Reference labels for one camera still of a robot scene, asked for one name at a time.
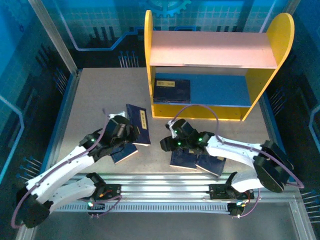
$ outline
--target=book on shelf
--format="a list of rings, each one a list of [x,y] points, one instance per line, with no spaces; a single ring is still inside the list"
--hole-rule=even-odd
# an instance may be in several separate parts
[[[189,104],[191,102],[190,80],[156,78],[153,101],[155,103]]]

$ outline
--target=robotic arm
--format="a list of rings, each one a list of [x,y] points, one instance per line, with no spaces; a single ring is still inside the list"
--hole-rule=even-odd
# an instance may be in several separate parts
[[[251,167],[249,171],[230,176],[227,184],[229,183],[229,188],[233,190],[232,197],[262,187],[276,193],[284,191],[289,173],[260,152],[277,158],[290,171],[294,169],[288,157],[271,141],[252,144],[217,137],[212,132],[198,132],[185,119],[169,121],[166,127],[170,130],[171,136],[160,141],[162,150],[166,152],[177,149],[192,150],[197,155],[224,157]]]
[[[96,173],[89,173],[75,183],[62,186],[75,174],[102,157],[114,154],[115,149],[123,148],[125,144],[137,140],[140,134],[137,126],[130,124],[130,121],[124,116],[112,115],[111,117],[103,133],[102,129],[98,129],[85,136],[62,161],[41,175],[27,181],[25,187],[18,191],[17,203],[30,192],[18,212],[27,228],[39,225],[55,209],[72,201],[87,197],[93,202],[120,195],[121,186],[119,184],[106,184]],[[100,134],[103,134],[102,138],[91,149]],[[91,150],[87,154],[70,160],[89,149]]]

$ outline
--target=glass enclosure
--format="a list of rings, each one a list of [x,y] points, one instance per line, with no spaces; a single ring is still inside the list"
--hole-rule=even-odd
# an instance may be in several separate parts
[[[145,67],[146,10],[152,10],[155,30],[262,33],[290,3],[288,0],[37,2],[44,4],[79,70]],[[299,4],[293,15],[292,51],[264,98],[280,145],[283,142],[306,190],[315,194],[320,192],[319,9],[320,3],[314,0]],[[17,188],[37,176],[42,163],[47,162],[54,127],[74,76],[27,0],[0,0],[0,33],[3,36],[0,239],[11,240],[17,234],[10,226]]]

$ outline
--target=yellow book label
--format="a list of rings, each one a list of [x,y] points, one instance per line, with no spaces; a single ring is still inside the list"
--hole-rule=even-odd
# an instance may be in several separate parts
[[[147,129],[146,112],[140,110],[141,125],[143,129]]]
[[[156,81],[157,87],[175,87],[176,82],[175,81]]]

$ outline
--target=book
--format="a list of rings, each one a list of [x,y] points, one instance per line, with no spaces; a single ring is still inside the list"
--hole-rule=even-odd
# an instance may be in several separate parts
[[[153,91],[155,103],[182,103],[191,102],[190,80],[156,78]]]
[[[137,152],[138,150],[135,145],[127,143],[124,147],[115,148],[111,153],[111,158],[115,164],[118,164]]]
[[[205,170],[217,177],[220,177],[226,163],[226,158],[216,157],[210,155],[199,155],[196,162],[196,166],[202,170]]]
[[[149,146],[151,142],[146,109],[127,104],[126,111],[131,124],[137,126],[140,132],[140,135],[134,144]]]
[[[197,169],[197,155],[191,150],[177,149],[171,154],[170,166],[184,169]]]

